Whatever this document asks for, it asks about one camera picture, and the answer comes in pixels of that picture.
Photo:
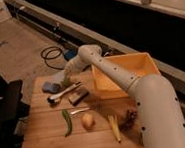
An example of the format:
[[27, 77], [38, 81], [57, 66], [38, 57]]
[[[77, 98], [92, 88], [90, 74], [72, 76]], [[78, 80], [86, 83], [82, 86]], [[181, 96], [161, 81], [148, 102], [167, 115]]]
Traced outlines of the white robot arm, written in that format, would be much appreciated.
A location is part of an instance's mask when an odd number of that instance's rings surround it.
[[145, 148], [185, 148], [185, 119], [171, 82], [160, 74], [139, 77], [102, 56], [101, 47], [82, 45], [65, 65], [65, 75], [94, 65], [137, 103]]

